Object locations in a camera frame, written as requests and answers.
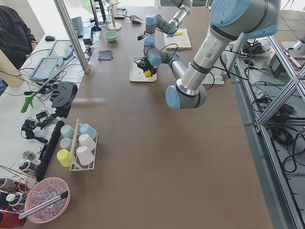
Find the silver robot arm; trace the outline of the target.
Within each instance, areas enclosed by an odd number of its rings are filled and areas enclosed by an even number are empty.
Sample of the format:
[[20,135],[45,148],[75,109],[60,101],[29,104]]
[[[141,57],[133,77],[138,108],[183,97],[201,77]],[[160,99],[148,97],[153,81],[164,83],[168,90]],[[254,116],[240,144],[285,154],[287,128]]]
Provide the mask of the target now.
[[215,0],[209,13],[209,27],[197,54],[185,67],[180,56],[163,52],[155,46],[155,30],[173,37],[184,17],[191,12],[189,0],[174,0],[177,13],[165,21],[160,14],[147,15],[145,20],[143,57],[137,64],[144,72],[168,64],[178,78],[166,89],[166,101],[172,109],[200,107],[206,100],[202,81],[211,71],[227,45],[242,34],[248,39],[262,38],[278,31],[281,2],[278,0]]
[[137,39],[140,41],[146,37],[154,37],[155,31],[165,33],[169,37],[173,37],[183,19],[190,14],[192,8],[191,0],[161,0],[161,6],[175,6],[178,11],[172,16],[170,20],[165,20],[160,13],[146,15],[145,31],[138,35]]

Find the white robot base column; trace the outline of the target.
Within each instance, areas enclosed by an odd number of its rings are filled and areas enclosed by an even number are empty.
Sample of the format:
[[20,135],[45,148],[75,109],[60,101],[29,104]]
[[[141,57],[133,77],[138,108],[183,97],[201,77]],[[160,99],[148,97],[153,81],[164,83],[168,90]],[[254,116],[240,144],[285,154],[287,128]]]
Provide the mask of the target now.
[[223,83],[224,67],[219,57],[228,44],[240,35],[236,25],[242,15],[237,9],[240,5],[236,0],[215,0],[212,3],[206,38],[183,77],[186,85]]

